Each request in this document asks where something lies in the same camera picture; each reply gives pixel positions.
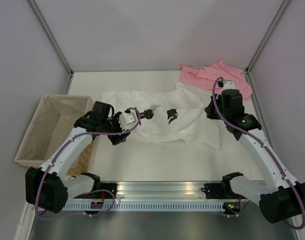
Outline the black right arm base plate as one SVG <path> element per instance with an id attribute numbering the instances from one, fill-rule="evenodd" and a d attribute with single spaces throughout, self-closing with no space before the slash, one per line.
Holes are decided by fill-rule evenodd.
<path id="1" fill-rule="evenodd" d="M 208 200 L 238 200 L 237 194 L 225 193 L 221 184 L 217 182 L 205 183 L 200 190 Z"/>

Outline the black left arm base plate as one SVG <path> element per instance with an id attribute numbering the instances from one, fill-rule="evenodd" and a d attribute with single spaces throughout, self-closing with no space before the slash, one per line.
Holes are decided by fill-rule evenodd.
<path id="1" fill-rule="evenodd" d="M 116 196 L 117 194 L 117 183 L 104 182 L 101 183 L 98 187 L 99 191 L 90 193 L 90 194 L 82 194 L 81 197 L 84 199 L 109 199 L 112 200 L 112 196 Z"/>

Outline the white t shirt robot print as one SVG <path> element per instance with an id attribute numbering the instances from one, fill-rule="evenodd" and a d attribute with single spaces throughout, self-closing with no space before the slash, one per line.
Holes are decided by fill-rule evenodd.
<path id="1" fill-rule="evenodd" d="M 206 144 L 220 148 L 217 124 L 207 118 L 201 99 L 180 82 L 169 92 L 110 91 L 102 93 L 101 100 L 118 112 L 130 107 L 141 113 L 152 110 L 152 119 L 143 119 L 130 134 L 133 140 L 150 143 L 183 140 L 189 147 Z"/>

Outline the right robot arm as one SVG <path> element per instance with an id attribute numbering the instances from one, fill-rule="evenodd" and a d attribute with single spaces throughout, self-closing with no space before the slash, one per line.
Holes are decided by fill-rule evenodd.
<path id="1" fill-rule="evenodd" d="M 305 182 L 300 183 L 286 170 L 257 118 L 245 112 L 239 90 L 214 93 L 205 112 L 207 118 L 224 122 L 227 131 L 252 157 L 265 182 L 260 185 L 240 172 L 233 172 L 222 177 L 221 193 L 227 198 L 240 195 L 255 203 L 269 223 L 298 215 L 305 222 Z"/>

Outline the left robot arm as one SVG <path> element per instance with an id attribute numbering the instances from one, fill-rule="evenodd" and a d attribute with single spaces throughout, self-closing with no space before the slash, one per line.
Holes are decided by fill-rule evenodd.
<path id="1" fill-rule="evenodd" d="M 25 199 L 36 209 L 59 213 L 67 201 L 88 195 L 104 196 L 101 178 L 93 173 L 82 172 L 67 179 L 69 169 L 82 151 L 98 136 L 107 136 L 113 145 L 126 140 L 139 122 L 136 109 L 114 111 L 108 103 L 95 102 L 91 111 L 78 118 L 66 140 L 40 167 L 30 167 L 25 173 Z"/>

